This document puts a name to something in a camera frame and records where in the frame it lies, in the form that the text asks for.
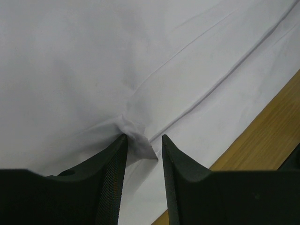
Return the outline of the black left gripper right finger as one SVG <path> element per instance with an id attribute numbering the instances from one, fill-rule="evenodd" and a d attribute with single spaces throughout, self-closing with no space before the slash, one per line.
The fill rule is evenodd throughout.
<path id="1" fill-rule="evenodd" d="M 164 135 L 162 159 L 172 225 L 297 225 L 300 149 L 275 171 L 211 171 Z"/>

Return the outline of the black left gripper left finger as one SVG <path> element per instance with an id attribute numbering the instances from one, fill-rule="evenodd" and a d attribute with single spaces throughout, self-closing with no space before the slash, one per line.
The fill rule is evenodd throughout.
<path id="1" fill-rule="evenodd" d="M 0 172 L 3 225 L 115 225 L 119 220 L 128 138 L 56 176 Z"/>

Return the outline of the white t-shirt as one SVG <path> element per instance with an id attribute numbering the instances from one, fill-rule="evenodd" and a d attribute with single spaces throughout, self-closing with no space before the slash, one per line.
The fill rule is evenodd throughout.
<path id="1" fill-rule="evenodd" d="M 162 135 L 211 166 L 300 68 L 297 0 L 3 0 L 0 166 L 129 137 L 119 224 L 167 208 Z"/>

